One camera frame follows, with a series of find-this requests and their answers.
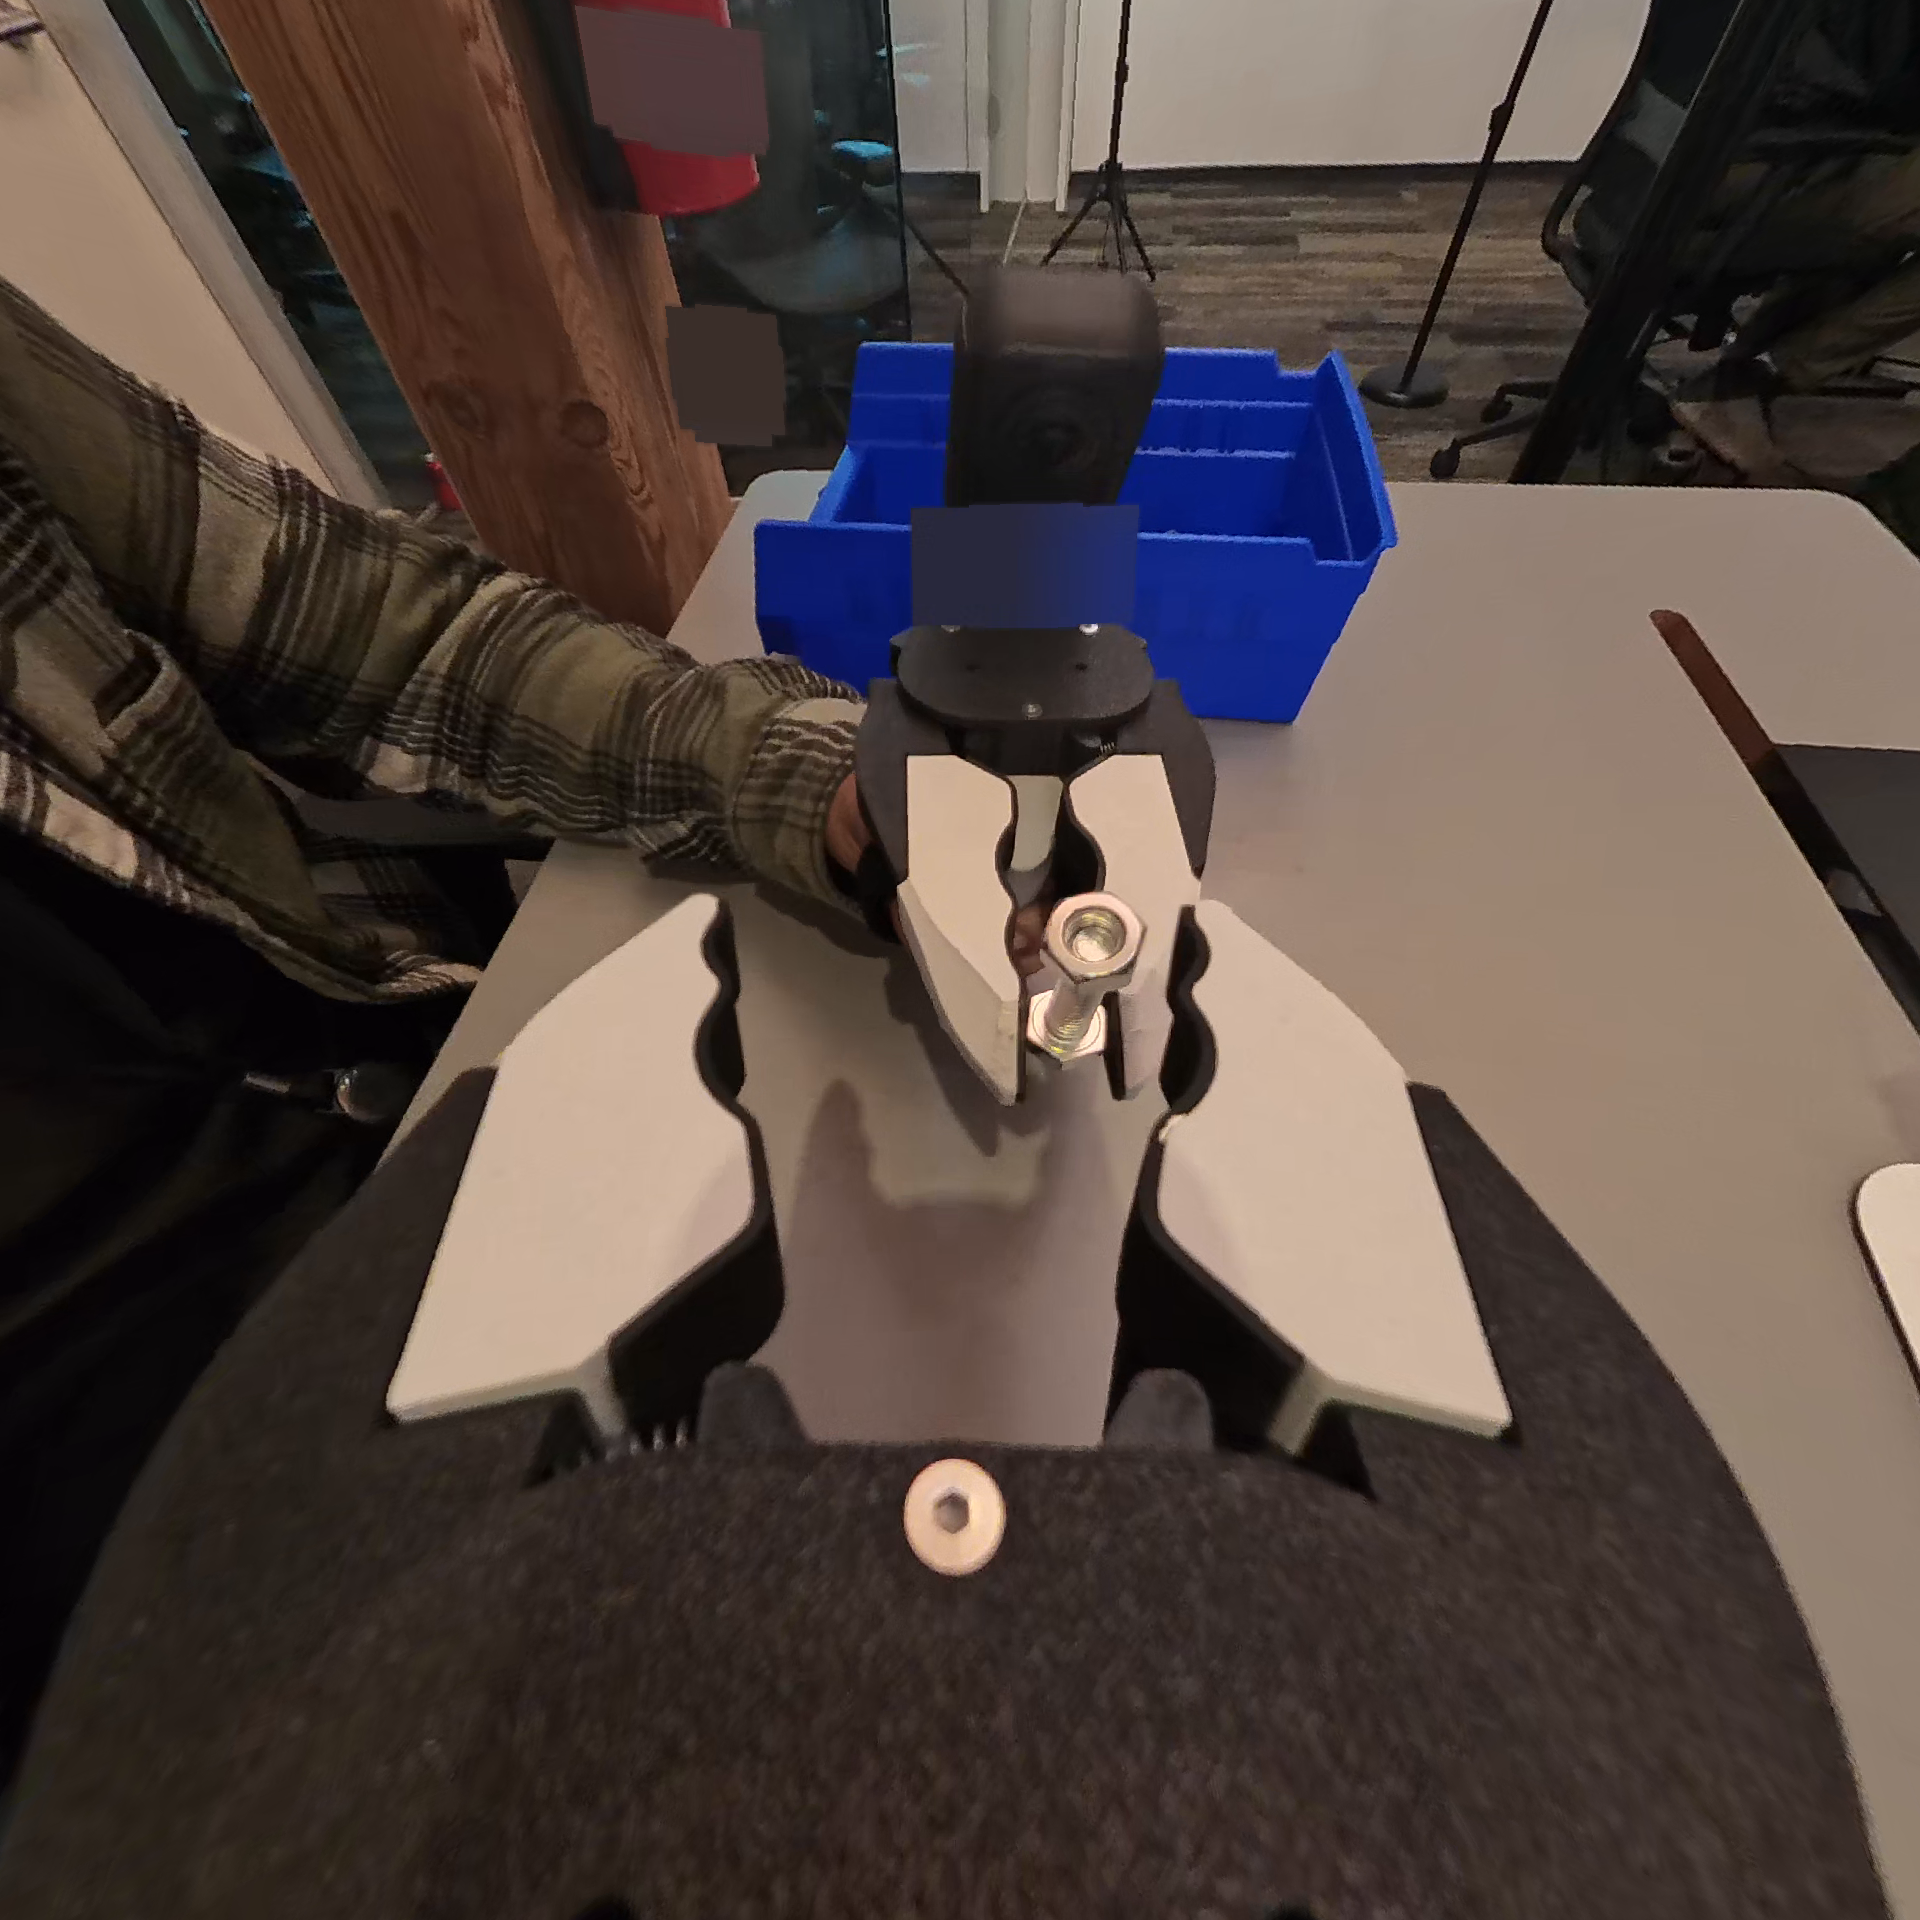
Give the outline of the silver hex bolt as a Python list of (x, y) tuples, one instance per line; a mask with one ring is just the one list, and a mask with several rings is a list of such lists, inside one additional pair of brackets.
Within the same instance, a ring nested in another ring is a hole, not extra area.
[(1067, 987), (1082, 1002), (1099, 998), (1110, 1035), (1110, 1002), (1133, 985), (1143, 949), (1146, 923), (1124, 900), (1107, 893), (1063, 899), (1043, 930), (1049, 985), (1041, 991)]

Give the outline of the wooden post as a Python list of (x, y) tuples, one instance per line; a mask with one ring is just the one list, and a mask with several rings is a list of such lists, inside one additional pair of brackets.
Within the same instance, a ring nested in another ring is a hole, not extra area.
[(665, 634), (734, 514), (660, 226), (596, 207), (525, 5), (212, 2), (481, 547)]

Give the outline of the white tablet stand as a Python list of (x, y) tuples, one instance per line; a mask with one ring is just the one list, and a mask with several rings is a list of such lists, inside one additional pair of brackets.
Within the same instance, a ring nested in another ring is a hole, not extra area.
[(1918, 1174), (1914, 1162), (1868, 1173), (1852, 1201), (1858, 1247), (1908, 1375), (1918, 1381)]

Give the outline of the black office chair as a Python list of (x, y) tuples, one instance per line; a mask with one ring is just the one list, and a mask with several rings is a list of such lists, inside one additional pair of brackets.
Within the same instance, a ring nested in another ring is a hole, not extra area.
[(1817, 266), (1796, 203), (1876, 154), (1915, 147), (1915, 5), (1650, 5), (1615, 100), (1542, 218), (1542, 252), (1585, 305), (1550, 382), (1506, 380), (1479, 428), (1439, 446), (1436, 482), (1470, 449), (1524, 434), (1514, 479), (1565, 476), (1650, 441), (1683, 399), (1852, 398), (1869, 367), (1789, 394), (1767, 348), (1771, 301)]
[(878, 140), (813, 135), (759, 157), (759, 185), (714, 213), (701, 252), (778, 316), (870, 314), (906, 292), (895, 150)]

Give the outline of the person's torso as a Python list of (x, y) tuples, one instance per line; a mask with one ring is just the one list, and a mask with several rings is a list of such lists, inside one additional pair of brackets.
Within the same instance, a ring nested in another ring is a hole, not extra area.
[(551, 588), (212, 438), (5, 286), (5, 1670), (371, 1171), (490, 949), (282, 787), (523, 833), (579, 781)]

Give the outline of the red wall-mounted holder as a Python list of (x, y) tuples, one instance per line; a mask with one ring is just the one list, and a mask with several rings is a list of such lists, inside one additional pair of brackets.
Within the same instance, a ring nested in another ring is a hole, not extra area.
[(761, 185), (750, 154), (686, 154), (637, 140), (613, 140), (613, 156), (637, 210), (660, 219), (703, 218), (750, 198)]

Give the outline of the white door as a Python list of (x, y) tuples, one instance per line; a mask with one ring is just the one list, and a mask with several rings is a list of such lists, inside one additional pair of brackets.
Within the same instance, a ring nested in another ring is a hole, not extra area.
[(380, 505), (345, 434), (305, 425), (275, 388), (50, 36), (5, 46), (2, 63), (5, 279), (228, 441)]

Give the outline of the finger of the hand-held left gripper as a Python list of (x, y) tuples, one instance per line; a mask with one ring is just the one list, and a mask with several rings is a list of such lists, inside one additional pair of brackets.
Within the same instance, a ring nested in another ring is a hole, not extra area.
[(1170, 1033), (1167, 989), (1187, 908), (1202, 883), (1158, 756), (1107, 756), (1063, 789), (1059, 899), (1107, 893), (1133, 909), (1143, 946), (1116, 994), (1107, 1046), (1110, 1091), (1137, 1097), (1158, 1082)]
[(956, 755), (913, 755), (903, 795), (903, 942), (947, 1038), (996, 1101), (1015, 1106), (1027, 1003), (1054, 983), (1045, 962), (1022, 970), (1015, 942), (1047, 874), (1059, 777), (1004, 777)]

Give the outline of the person's left hand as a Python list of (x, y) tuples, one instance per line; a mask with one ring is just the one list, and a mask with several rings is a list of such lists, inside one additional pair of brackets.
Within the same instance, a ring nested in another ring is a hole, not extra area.
[(833, 795), (823, 847), (836, 893), (875, 940), (901, 943), (899, 875), (873, 830), (854, 775), (847, 775)]

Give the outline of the black tripod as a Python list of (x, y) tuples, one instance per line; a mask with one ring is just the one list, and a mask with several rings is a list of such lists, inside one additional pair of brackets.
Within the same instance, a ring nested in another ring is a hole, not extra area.
[(1083, 198), (1079, 201), (1076, 213), (1069, 218), (1066, 229), (1055, 233), (1051, 245), (1047, 247), (1041, 266), (1049, 267), (1054, 261), (1066, 252), (1069, 241), (1079, 235), (1079, 230), (1094, 218), (1101, 215), (1107, 221), (1107, 241), (1101, 242), (1099, 263), (1110, 267), (1121, 275), (1129, 271), (1139, 266), (1141, 275), (1147, 283), (1158, 282), (1158, 269), (1141, 238), (1131, 193), (1123, 164), (1123, 116), (1126, 102), (1126, 90), (1131, 81), (1131, 36), (1133, 36), (1133, 2), (1117, 2), (1117, 38), (1116, 38), (1116, 57), (1114, 57), (1114, 81), (1110, 81), (1110, 124), (1108, 124), (1108, 147), (1107, 154), (1094, 170), (1092, 182), (1089, 185)]

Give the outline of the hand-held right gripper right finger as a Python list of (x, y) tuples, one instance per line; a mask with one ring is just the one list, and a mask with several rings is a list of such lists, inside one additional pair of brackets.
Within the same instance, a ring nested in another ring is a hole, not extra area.
[(1479, 1438), (1514, 1422), (1397, 1055), (1202, 900), (1183, 917), (1167, 1115), (1141, 1169), (1141, 1367), (1197, 1381), (1229, 1445), (1333, 1411)]

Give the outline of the blue plastic bin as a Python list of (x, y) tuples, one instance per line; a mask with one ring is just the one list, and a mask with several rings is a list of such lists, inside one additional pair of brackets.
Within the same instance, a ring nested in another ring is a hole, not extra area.
[(943, 517), (953, 349), (860, 348), (850, 441), (802, 518), (764, 518), (766, 652), (865, 687), (913, 626), (1117, 623), (1204, 718), (1291, 723), (1397, 541), (1369, 422), (1338, 356), (1170, 348), (1103, 510)]

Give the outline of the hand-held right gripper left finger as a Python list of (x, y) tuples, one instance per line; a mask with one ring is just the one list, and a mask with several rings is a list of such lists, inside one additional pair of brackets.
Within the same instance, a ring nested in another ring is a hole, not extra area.
[(397, 1423), (570, 1399), (590, 1427), (694, 1427), (708, 1378), (766, 1343), (785, 1274), (737, 998), (730, 906), (691, 895), (500, 1051)]

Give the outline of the black flat tablet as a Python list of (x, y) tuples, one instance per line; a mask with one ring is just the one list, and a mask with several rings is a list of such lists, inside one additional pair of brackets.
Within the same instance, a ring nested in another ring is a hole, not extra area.
[(1826, 899), (1918, 1025), (1918, 753), (1786, 742), (1763, 787)]

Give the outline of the person's left forearm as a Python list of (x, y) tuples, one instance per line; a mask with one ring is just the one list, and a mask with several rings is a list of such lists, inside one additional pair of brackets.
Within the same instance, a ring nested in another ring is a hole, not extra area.
[(861, 701), (788, 657), (703, 663), (500, 566), (381, 611), (329, 748), (395, 795), (839, 900), (825, 821)]

